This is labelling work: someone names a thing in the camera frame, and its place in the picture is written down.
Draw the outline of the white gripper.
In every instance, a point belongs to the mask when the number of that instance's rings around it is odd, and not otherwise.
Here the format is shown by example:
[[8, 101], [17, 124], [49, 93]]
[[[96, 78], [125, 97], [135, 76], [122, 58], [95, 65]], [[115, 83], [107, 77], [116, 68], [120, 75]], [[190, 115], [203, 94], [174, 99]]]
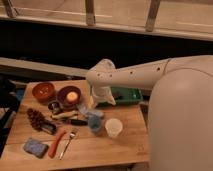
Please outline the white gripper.
[[109, 104], [115, 105], [115, 99], [112, 95], [111, 88], [108, 86], [99, 87], [92, 86], [91, 87], [91, 96], [89, 98], [89, 108], [94, 109], [99, 103], [107, 102]]

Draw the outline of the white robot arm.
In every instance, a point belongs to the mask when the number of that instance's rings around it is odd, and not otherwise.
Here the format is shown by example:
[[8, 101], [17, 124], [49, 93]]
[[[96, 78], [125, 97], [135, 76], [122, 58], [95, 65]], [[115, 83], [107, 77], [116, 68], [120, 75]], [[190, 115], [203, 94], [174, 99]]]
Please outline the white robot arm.
[[102, 102], [115, 105], [111, 86], [152, 90], [164, 75], [179, 69], [195, 69], [213, 76], [213, 55], [168, 58], [123, 68], [102, 59], [86, 73], [90, 85], [89, 107], [95, 108]]

